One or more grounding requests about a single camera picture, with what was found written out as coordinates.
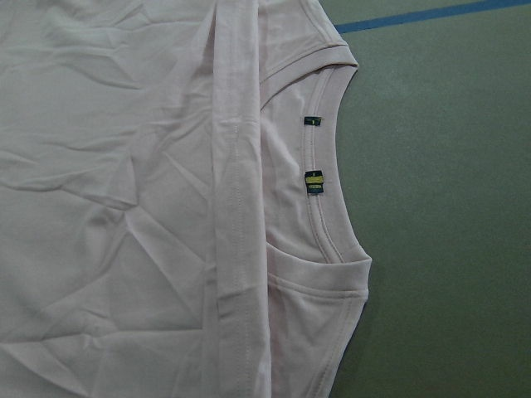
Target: t-shirt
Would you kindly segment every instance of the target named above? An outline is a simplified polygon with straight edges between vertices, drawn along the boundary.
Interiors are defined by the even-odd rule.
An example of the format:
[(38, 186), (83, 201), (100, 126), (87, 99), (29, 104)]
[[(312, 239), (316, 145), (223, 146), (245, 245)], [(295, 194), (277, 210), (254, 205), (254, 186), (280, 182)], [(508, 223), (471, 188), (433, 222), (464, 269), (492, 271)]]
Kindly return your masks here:
[(0, 397), (327, 397), (357, 67), (317, 0), (0, 1)]

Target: blue line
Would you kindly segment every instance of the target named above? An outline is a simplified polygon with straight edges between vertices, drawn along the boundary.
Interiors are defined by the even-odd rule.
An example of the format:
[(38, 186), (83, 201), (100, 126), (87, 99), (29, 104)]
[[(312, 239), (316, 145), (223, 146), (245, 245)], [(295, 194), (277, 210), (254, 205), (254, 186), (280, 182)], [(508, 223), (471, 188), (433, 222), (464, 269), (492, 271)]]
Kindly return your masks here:
[(444, 17), (453, 17), (455, 15), (469, 14), (471, 12), (481, 12), (506, 8), (513, 6), (522, 6), (530, 4), (531, 0), (484, 0), (482, 2), (468, 2), (457, 6), (432, 8), (425, 11), (408, 12), (390, 17), (381, 17), (368, 19), (366, 21), (344, 23), (336, 25), (335, 28), (339, 33), (364, 31), (366, 29), (375, 29), (377, 27), (390, 27), (391, 25), (400, 25), (409, 22), (425, 21), (427, 19), (436, 19)]

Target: green floor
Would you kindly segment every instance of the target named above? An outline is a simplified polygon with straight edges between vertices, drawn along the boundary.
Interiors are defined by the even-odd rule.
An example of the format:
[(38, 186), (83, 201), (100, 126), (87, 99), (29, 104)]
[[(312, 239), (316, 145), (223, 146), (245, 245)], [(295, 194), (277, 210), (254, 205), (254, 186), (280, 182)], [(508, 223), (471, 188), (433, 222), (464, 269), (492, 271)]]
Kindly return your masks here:
[[(321, 0), (335, 24), (451, 0)], [(344, 33), (339, 171), (373, 257), (331, 398), (531, 397), (531, 4)]]

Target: stitching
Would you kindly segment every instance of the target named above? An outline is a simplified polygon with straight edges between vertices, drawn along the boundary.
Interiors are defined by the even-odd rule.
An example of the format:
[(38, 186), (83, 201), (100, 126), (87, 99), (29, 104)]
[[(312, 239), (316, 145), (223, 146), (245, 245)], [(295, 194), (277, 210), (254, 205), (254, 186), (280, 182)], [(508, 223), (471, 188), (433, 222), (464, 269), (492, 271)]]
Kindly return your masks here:
[[(235, 163), (236, 165), (238, 165), (238, 159), (240, 157), (240, 152), (238, 151), (238, 139), (240, 137), (240, 132), (239, 132), (239, 129), (238, 129), (238, 126), (236, 125), (234, 127), (234, 133), (236, 135), (236, 138), (235, 138), (235, 146), (234, 146), (234, 154), (235, 154)], [(241, 200), (241, 189), (240, 189), (240, 168), (237, 167), (236, 168), (236, 200), (237, 200), (237, 203), (238, 203), (238, 231), (239, 231), (239, 236), (238, 236), (238, 244), (237, 244), (237, 247), (236, 247), (236, 250), (237, 250), (237, 258), (238, 259), (241, 259), (241, 252), (242, 252), (242, 246), (243, 246), (243, 220), (242, 220), (242, 214), (241, 214), (241, 209), (242, 209), (242, 200)], [(243, 333), (243, 339), (244, 339), (244, 345), (245, 345), (245, 366), (244, 366), (244, 371), (246, 371), (246, 384), (244, 385), (244, 388), (246, 389), (246, 395), (245, 396), (251, 396), (251, 392), (250, 392), (250, 388), (251, 388), (251, 374), (250, 372), (248, 371), (250, 369), (250, 348), (249, 348), (249, 306), (248, 305), (245, 305), (245, 302), (244, 302), (244, 297), (241, 296), (240, 299), (239, 299), (239, 305), (240, 309), (243, 307), (244, 308), (244, 317), (245, 317), (245, 322), (244, 322), (244, 333)]]
[[(229, 70), (232, 70), (233, 69), (233, 58), (234, 58), (234, 52), (235, 52), (235, 48), (234, 48), (234, 45), (233, 45), (233, 42), (234, 41), (231, 41), (231, 45), (229, 47), (229, 51), (231, 53), (230, 56), (228, 56), (228, 60), (229, 60)], [(228, 100), (231, 102), (232, 105), (234, 105), (236, 102), (234, 100), (234, 91), (233, 90), (229, 90), (228, 91), (228, 94), (230, 95), (230, 98), (228, 98)], [(232, 221), (232, 235), (233, 236), (238, 236), (238, 241), (236, 242), (236, 247), (235, 247), (235, 252), (236, 252), (236, 264), (238, 265), (240, 262), (241, 262), (241, 231), (238, 233), (238, 228), (241, 229), (241, 198), (240, 198), (240, 186), (239, 186), (239, 181), (240, 181), (240, 173), (239, 173), (239, 167), (238, 167), (238, 164), (237, 164), (237, 159), (238, 159), (238, 156), (239, 156), (239, 153), (238, 153), (238, 126), (237, 124), (235, 124), (234, 126), (234, 141), (233, 141), (233, 150), (234, 152), (232, 153), (232, 155), (234, 156), (234, 159), (233, 159), (233, 164), (236, 164), (236, 172), (234, 173), (234, 179), (232, 181), (234, 181), (234, 194), (232, 197), (235, 197), (236, 198), (236, 203), (237, 203), (237, 207), (236, 207), (236, 216), (233, 218), (233, 221)], [(232, 274), (232, 287), (234, 288), (235, 291), (238, 290), (238, 288), (240, 287), (241, 285), (241, 279), (238, 278), (238, 276), (240, 275), (239, 272), (233, 272)], [(241, 299), (237, 298), (236, 299), (236, 306), (238, 307), (238, 310), (239, 312), (242, 310), (242, 306), (243, 306), (243, 302), (241, 301)], [(242, 379), (241, 379), (241, 375), (244, 376), (244, 378), (246, 378), (246, 358), (247, 358), (247, 352), (248, 352), (248, 343), (247, 343), (247, 340), (246, 340), (246, 326), (247, 326), (247, 318), (246, 318), (246, 313), (244, 312), (244, 315), (245, 315), (245, 319), (244, 319), (244, 335), (243, 335), (243, 344), (240, 346), (238, 345), (238, 349), (237, 349), (237, 357), (238, 358), (242, 358), (244, 359), (244, 361), (241, 361), (241, 360), (238, 360), (238, 364), (236, 364), (236, 366), (239, 367), (239, 372), (237, 374), (237, 382), (236, 382), (236, 388), (237, 390), (239, 391), (239, 394), (240, 395), (243, 395), (245, 396), (245, 394), (242, 394), (243, 393), (243, 389), (245, 388), (245, 386), (242, 385)]]
[(309, 19), (310, 23), (314, 26), (315, 30), (321, 35), (321, 37), (323, 38), (324, 41), (326, 41), (327, 43), (331, 43), (332, 42), (332, 37), (330, 37), (328, 35), (328, 32), (325, 31), (316, 21), (315, 21), (315, 15), (314, 13), (312, 12), (312, 10), (309, 8), (309, 5), (303, 1), (303, 0), (299, 0), (299, 4), (300, 6), (302, 7), (303, 11), (304, 11), (304, 14), (306, 15), (306, 17)]
[[(300, 127), (300, 130), (301, 130), (301, 148), (302, 150), (300, 151), (300, 156), (301, 156), (301, 163), (302, 163), (302, 173), (304, 173), (307, 168), (308, 168), (308, 164), (306, 162), (306, 154), (308, 153), (308, 148), (307, 148), (307, 145), (306, 145), (306, 136), (308, 135), (308, 133), (313, 133), (314, 132), (314, 126), (308, 126), (308, 125), (305, 125), (305, 124), (302, 124), (301, 127)], [(310, 142), (310, 153), (312, 155), (312, 167), (314, 167), (314, 155), (313, 155), (313, 151), (312, 151), (312, 148), (311, 148), (311, 142)], [(321, 242), (319, 240), (319, 236), (317, 234), (317, 227), (315, 226), (314, 224), (314, 217), (313, 217), (313, 209), (312, 209), (312, 205), (311, 205), (311, 200), (312, 198), (306, 194), (306, 208), (308, 209), (308, 218), (309, 218), (309, 224), (310, 224), (310, 227), (312, 229), (312, 235), (314, 236), (314, 239), (315, 239), (315, 242), (317, 243), (317, 246), (319, 247), (319, 251), (321, 252), (321, 254), (323, 255), (324, 259), (326, 262), (328, 263), (331, 263), (331, 259), (327, 256), (326, 254), (326, 250), (324, 249), (324, 247), (321, 245)]]
[(309, 56), (310, 54), (313, 54), (319, 50), (326, 50), (332, 47), (348, 47), (344, 44), (340, 43), (324, 43), (324, 44), (318, 44), (315, 46), (311, 46), (308, 50), (302, 51), (300, 53), (295, 54), (294, 56), (291, 56), (285, 60), (282, 60), (278, 64), (272, 66), (271, 68), (264, 70), (264, 78), (260, 80), (260, 83), (262, 84), (267, 79), (275, 75), (276, 73), (280, 72), (282, 69), (286, 68), (287, 66), (290, 66), (291, 64), (295, 63), (296, 61), (299, 61), (306, 56)]
[(284, 289), (288, 291), (295, 291), (300, 294), (305, 294), (310, 297), (320, 298), (320, 299), (347, 299), (350, 297), (358, 297), (361, 299), (368, 299), (368, 289), (355, 289), (355, 290), (322, 290), (309, 288), (301, 284), (296, 284), (289, 280), (283, 279), (280, 276), (272, 274), (271, 272), (267, 273), (268, 283), (276, 286), (278, 289)]
[[(323, 95), (324, 84), (322, 84), (321, 81), (322, 81), (322, 78), (319, 77), (317, 79), (317, 84), (316, 84), (316, 87), (314, 89), (314, 93), (316, 91), (320, 91), (316, 95), (317, 98), (315, 99), (315, 104), (313, 106), (312, 106), (312, 104), (309, 105), (309, 112), (312, 113), (312, 114), (317, 111), (318, 104), (320, 102), (320, 98)], [(312, 170), (315, 170), (315, 168), (316, 168), (316, 166), (315, 166), (315, 144), (314, 144), (314, 141), (315, 141), (315, 126), (309, 126), (306, 129), (306, 132), (307, 132), (307, 134), (309, 134), (309, 155), (311, 156), (311, 167), (312, 167)], [(329, 254), (328, 254), (327, 250), (324, 248), (323, 243), (321, 242), (321, 239), (320, 239), (320, 236), (319, 236), (319, 232), (318, 232), (318, 226), (315, 225), (315, 223), (314, 223), (314, 205), (313, 205), (313, 202), (314, 201), (318, 201), (319, 198), (318, 197), (313, 198), (313, 197), (310, 197), (308, 195), (306, 197), (308, 199), (309, 219), (310, 219), (310, 224), (311, 224), (312, 231), (313, 231), (313, 234), (314, 234), (314, 238), (317, 241), (317, 244), (319, 246), (319, 249), (320, 249), (323, 257), (326, 259), (327, 262), (332, 263), (333, 262), (332, 259), (329, 257)]]
[(338, 349), (340, 347), (340, 344), (343, 344), (343, 339), (341, 338), (342, 336), (344, 336), (344, 330), (345, 328), (347, 327), (347, 321), (348, 321), (348, 315), (351, 313), (351, 307), (353, 306), (353, 300), (348, 300), (344, 305), (343, 305), (343, 310), (341, 311), (342, 312), (342, 319), (343, 319), (343, 325), (341, 326), (341, 329), (340, 329), (340, 332), (338, 333), (338, 336), (337, 338), (334, 339), (334, 345), (333, 345), (333, 348), (332, 348), (332, 352), (330, 353), (329, 355), (329, 358), (328, 360), (326, 361), (326, 365), (324, 367), (324, 371), (323, 371), (323, 374), (321, 375), (320, 377), (320, 382), (317, 386), (317, 390), (315, 390), (315, 393), (313, 395), (313, 397), (317, 397), (318, 394), (321, 392), (322, 388), (323, 388), (323, 384), (324, 384), (324, 380), (326, 379), (326, 376), (330, 373), (330, 368), (332, 366), (332, 360), (336, 357), (336, 354), (338, 352)]
[[(318, 101), (315, 105), (315, 110), (317, 111), (317, 109), (319, 108), (319, 104), (320, 104), (320, 101), (321, 99), (323, 98), (323, 95), (324, 95), (324, 92), (326, 90), (326, 87), (330, 81), (330, 78), (332, 77), (332, 74), (335, 72), (335, 68), (333, 69), (330, 69), (330, 72), (327, 73), (327, 75), (325, 76), (325, 81), (323, 82), (323, 85), (322, 85), (322, 90), (321, 90), (321, 93), (319, 95), (319, 98), (318, 98)], [(312, 150), (314, 151), (315, 153), (315, 145), (314, 145), (314, 137), (312, 136)], [(321, 221), (321, 226), (323, 228), (323, 233), (324, 233), (324, 236), (326, 237), (326, 240), (328, 241), (329, 243), (329, 246), (330, 248), (335, 252), (335, 254), (338, 256), (338, 258), (343, 262), (343, 257), (341, 256), (341, 254), (339, 253), (339, 250), (338, 248), (335, 246), (335, 244), (333, 243), (332, 241), (332, 237), (330, 236), (330, 233), (329, 233), (329, 230), (328, 228), (326, 227), (326, 223), (324, 222), (324, 213), (323, 213), (323, 207), (321, 205), (321, 198), (319, 196), (317, 196), (317, 208), (318, 208), (318, 211), (319, 211), (319, 219)]]

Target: tag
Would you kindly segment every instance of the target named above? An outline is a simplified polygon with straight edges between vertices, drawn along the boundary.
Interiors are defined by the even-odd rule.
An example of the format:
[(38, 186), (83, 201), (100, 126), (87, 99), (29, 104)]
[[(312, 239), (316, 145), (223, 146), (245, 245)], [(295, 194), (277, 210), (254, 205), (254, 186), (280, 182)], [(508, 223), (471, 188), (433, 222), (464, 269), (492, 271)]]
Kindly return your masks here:
[(308, 124), (310, 126), (320, 126), (321, 118), (319, 116), (305, 116), (304, 124)]
[(304, 182), (306, 183), (306, 191), (310, 195), (317, 195), (323, 193), (323, 172), (321, 170), (312, 170), (304, 174)]

